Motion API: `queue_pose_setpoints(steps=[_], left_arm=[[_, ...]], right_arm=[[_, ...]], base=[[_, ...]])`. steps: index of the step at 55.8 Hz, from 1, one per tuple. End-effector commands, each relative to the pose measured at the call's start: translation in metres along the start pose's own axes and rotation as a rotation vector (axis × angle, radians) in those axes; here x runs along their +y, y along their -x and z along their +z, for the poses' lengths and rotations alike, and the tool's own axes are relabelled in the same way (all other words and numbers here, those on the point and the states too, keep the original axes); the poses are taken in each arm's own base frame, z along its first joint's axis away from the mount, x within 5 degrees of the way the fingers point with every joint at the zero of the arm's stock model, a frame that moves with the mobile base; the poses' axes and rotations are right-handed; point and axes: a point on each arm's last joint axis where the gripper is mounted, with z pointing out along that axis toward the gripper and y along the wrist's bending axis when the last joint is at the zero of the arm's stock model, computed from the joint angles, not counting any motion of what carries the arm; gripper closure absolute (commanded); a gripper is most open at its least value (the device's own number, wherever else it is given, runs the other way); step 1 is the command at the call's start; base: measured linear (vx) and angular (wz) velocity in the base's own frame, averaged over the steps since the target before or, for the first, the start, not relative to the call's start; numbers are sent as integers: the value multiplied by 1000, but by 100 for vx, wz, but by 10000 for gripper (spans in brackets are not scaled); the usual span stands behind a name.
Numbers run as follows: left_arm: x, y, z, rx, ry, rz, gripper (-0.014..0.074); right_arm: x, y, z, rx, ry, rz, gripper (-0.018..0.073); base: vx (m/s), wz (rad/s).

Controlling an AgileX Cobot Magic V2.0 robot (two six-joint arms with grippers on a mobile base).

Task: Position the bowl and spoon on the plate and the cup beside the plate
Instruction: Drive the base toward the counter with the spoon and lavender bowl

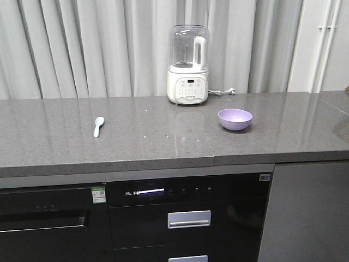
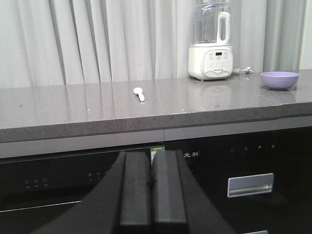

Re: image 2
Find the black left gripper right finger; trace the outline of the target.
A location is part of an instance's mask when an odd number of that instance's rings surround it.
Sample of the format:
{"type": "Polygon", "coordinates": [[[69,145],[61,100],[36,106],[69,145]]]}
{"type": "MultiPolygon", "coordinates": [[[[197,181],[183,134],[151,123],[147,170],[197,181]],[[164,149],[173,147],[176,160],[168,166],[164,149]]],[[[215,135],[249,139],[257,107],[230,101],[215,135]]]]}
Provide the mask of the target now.
{"type": "Polygon", "coordinates": [[[152,216],[156,234],[232,234],[195,180],[181,151],[159,151],[152,166],[152,216]]]}

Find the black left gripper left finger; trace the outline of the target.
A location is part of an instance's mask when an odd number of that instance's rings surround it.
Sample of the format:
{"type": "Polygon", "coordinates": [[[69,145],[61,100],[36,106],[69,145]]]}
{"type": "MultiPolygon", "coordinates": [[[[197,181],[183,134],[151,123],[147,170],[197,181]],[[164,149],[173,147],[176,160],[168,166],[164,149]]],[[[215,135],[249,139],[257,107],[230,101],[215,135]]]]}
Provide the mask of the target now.
{"type": "Polygon", "coordinates": [[[151,226],[149,161],[144,152],[120,152],[107,175],[36,234],[146,234],[151,226]]]}

